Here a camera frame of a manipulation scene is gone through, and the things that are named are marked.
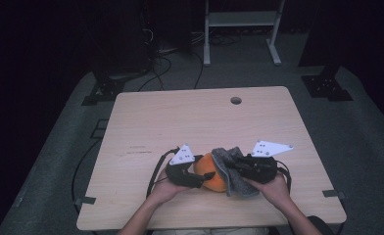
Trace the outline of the person's right hand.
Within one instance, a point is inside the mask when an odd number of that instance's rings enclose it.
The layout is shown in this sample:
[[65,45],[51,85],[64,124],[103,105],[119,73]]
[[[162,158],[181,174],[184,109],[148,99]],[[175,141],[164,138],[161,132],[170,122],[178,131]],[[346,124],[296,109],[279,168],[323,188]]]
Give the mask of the person's right hand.
[[247,178],[245,178],[245,181],[257,188],[280,211],[283,211],[291,201],[286,180],[282,173],[277,173],[275,178],[266,184]]

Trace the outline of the grey table edge bracket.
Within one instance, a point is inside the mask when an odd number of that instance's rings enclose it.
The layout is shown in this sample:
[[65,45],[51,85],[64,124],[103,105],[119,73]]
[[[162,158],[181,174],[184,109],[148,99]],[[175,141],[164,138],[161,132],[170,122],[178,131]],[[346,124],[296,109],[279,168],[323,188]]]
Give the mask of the grey table edge bracket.
[[94,205],[96,202],[96,198],[93,197],[82,197],[76,198],[73,200],[73,204],[76,206],[82,206],[83,204]]
[[340,200],[344,200],[346,198],[345,194],[343,192],[340,192],[338,190],[323,190],[322,194],[325,198],[329,197],[337,197]]

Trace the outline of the dark cabinet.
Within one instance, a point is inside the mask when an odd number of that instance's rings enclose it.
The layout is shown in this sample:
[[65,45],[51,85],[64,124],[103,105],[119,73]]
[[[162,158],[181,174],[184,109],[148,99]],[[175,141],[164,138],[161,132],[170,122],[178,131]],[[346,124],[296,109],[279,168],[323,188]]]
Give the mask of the dark cabinet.
[[151,69],[138,0],[101,0],[94,26],[98,54],[92,57],[99,79],[132,79]]

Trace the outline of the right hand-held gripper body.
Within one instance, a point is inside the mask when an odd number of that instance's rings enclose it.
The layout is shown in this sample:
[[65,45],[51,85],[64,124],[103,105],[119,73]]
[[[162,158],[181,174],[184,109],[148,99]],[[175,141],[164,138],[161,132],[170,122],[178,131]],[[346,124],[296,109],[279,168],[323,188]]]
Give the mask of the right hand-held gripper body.
[[266,184],[273,180],[278,172],[285,175],[287,183],[292,181],[289,168],[277,161],[274,156],[293,149],[292,145],[273,143],[258,140],[252,152],[246,157],[251,158],[249,162],[242,162],[242,176],[261,184]]

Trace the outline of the orange plush toy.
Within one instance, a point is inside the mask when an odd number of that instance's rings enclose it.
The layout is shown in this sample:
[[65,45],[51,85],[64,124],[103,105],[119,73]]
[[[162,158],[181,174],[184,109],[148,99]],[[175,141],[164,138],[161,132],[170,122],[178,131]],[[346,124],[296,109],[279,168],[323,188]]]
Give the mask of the orange plush toy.
[[213,160],[213,155],[211,153],[207,153],[200,160],[194,163],[193,168],[194,172],[199,175],[204,175],[211,172],[215,174],[211,179],[206,180],[203,183],[206,188],[219,193],[226,191],[226,183],[220,177],[220,174],[216,169],[216,164]]

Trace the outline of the person's left hand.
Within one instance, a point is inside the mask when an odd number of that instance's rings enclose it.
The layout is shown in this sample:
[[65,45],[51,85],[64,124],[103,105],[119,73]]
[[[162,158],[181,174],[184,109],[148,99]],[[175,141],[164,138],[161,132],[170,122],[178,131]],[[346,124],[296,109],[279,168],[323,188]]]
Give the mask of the person's left hand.
[[185,190],[188,190],[188,187],[173,184],[168,180],[166,171],[163,170],[155,182],[151,194],[147,197],[147,201],[154,205],[162,205]]

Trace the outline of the white metal stand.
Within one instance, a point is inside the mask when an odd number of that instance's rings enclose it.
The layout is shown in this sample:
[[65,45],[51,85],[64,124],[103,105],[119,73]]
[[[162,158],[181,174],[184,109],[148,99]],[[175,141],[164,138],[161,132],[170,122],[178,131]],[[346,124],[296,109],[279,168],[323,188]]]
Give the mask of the white metal stand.
[[210,0],[205,1],[205,26],[204,26],[204,48],[203,65],[211,64],[210,29],[212,27],[241,27],[241,26],[271,26],[272,33],[266,42],[273,63],[276,66],[282,64],[275,47],[275,41],[279,30],[283,9],[286,0],[279,0],[276,11],[257,12],[219,12],[212,13],[209,7]]

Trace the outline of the grey felt cloth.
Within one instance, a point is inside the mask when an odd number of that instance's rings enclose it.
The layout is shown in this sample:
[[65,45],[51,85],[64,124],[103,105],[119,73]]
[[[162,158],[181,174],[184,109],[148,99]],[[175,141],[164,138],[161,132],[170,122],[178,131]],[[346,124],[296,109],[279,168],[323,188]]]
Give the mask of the grey felt cloth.
[[246,182],[238,170],[234,168],[243,157],[244,155],[238,147],[229,150],[223,148],[212,150],[212,159],[218,174],[226,184],[226,195],[228,197],[238,194],[243,198],[249,198],[260,194],[260,191]]

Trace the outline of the black stand base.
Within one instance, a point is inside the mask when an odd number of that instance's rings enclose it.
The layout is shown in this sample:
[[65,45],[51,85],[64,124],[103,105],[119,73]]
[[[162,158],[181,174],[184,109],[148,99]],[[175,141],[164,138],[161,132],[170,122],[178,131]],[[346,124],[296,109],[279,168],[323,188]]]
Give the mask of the black stand base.
[[353,98],[336,80],[338,66],[328,65],[321,73],[303,75],[302,81],[313,98],[327,98],[329,101],[352,101]]
[[122,79],[106,79],[96,81],[91,92],[84,97],[82,106],[94,106],[99,102],[114,102],[124,89]]

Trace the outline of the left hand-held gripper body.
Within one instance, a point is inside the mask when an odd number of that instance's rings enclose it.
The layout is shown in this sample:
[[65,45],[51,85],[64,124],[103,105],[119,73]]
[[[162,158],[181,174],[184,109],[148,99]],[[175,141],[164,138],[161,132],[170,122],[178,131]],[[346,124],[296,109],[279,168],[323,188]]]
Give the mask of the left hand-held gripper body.
[[177,186],[200,188],[204,183],[204,176],[189,171],[196,161],[189,145],[184,144],[168,161],[166,166],[168,180]]

